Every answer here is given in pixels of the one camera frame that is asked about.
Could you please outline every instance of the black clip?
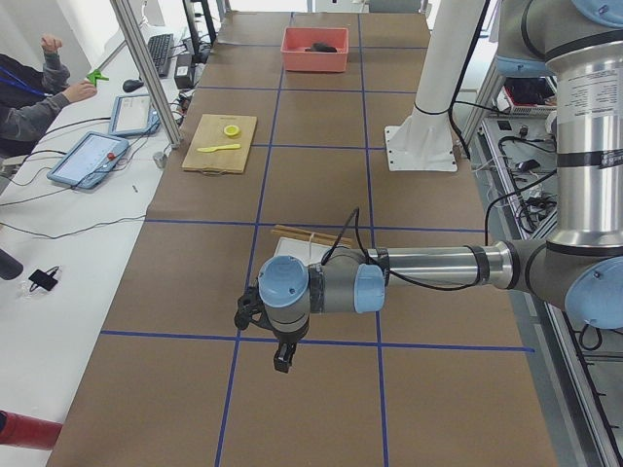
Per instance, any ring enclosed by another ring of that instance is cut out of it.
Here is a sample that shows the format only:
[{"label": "black clip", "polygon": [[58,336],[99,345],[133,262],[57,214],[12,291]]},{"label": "black clip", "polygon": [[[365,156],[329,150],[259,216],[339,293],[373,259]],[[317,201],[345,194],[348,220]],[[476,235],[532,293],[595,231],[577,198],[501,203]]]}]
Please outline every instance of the black clip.
[{"label": "black clip", "polygon": [[55,279],[55,275],[59,269],[59,266],[54,266],[45,272],[40,269],[35,270],[32,274],[30,274],[30,277],[28,277],[28,280],[32,281],[30,292],[34,292],[39,287],[46,289],[48,292],[54,289],[55,285],[58,284],[58,281]]}]

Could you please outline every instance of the white desk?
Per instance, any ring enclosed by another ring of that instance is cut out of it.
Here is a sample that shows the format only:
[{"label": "white desk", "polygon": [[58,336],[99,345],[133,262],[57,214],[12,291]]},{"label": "white desk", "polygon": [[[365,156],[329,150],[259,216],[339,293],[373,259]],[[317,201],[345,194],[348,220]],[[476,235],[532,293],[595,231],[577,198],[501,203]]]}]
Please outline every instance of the white desk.
[{"label": "white desk", "polygon": [[[154,35],[162,33],[162,29],[150,27],[144,32]],[[171,63],[169,76],[174,69]],[[127,48],[102,73],[110,81],[98,83],[97,96],[63,109],[52,128],[109,117],[114,98],[124,94],[123,81],[138,76]],[[173,100],[178,93],[173,80],[163,80],[163,85],[169,101]],[[147,90],[142,88],[135,93],[144,92]],[[106,132],[107,128],[108,122],[72,126],[45,137],[37,149],[67,151],[87,130]],[[130,150],[142,143],[137,142]],[[152,155],[167,143],[160,129],[136,152],[126,169],[112,172],[91,192],[68,190],[23,204],[0,206],[0,221],[56,235],[98,222],[143,215],[162,174]],[[14,180],[25,183],[41,167],[52,167],[57,162],[42,160],[45,156],[33,156]],[[26,187],[10,184],[0,204],[63,188],[48,180],[45,172]],[[24,265],[17,279],[0,280],[0,409],[64,421],[141,225],[141,221],[126,222],[59,240],[37,239],[0,228],[0,248]],[[54,266],[61,266],[61,277],[51,293],[36,298],[19,295],[20,284],[33,271]],[[47,451],[0,446],[0,467],[41,467],[49,455]]]}]

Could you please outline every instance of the white metal support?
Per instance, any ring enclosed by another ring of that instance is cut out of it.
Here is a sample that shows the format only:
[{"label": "white metal support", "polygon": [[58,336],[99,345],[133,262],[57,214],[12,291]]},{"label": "white metal support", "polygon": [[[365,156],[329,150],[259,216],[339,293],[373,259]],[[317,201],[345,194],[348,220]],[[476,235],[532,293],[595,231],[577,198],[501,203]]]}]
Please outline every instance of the white metal support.
[{"label": "white metal support", "polygon": [[389,170],[456,171],[447,112],[485,0],[444,0],[432,31],[416,103],[402,126],[385,128]]}]

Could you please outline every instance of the person's hand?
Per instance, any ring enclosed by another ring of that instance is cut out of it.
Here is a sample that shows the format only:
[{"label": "person's hand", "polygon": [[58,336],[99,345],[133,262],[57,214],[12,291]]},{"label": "person's hand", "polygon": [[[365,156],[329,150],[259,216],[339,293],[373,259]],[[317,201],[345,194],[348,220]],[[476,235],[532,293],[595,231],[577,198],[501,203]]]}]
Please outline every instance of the person's hand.
[{"label": "person's hand", "polygon": [[41,37],[41,48],[46,54],[55,54],[62,47],[62,41],[52,34],[44,34]]},{"label": "person's hand", "polygon": [[88,81],[71,85],[62,92],[70,103],[80,102],[97,94],[97,88]]}]

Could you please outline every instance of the red cylinder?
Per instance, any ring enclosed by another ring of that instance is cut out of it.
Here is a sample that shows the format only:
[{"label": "red cylinder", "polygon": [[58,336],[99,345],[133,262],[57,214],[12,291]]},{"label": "red cylinder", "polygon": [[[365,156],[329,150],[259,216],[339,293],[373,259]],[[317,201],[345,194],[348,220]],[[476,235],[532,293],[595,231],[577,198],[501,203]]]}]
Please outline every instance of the red cylinder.
[{"label": "red cylinder", "polygon": [[51,450],[61,423],[0,411],[0,445]]}]

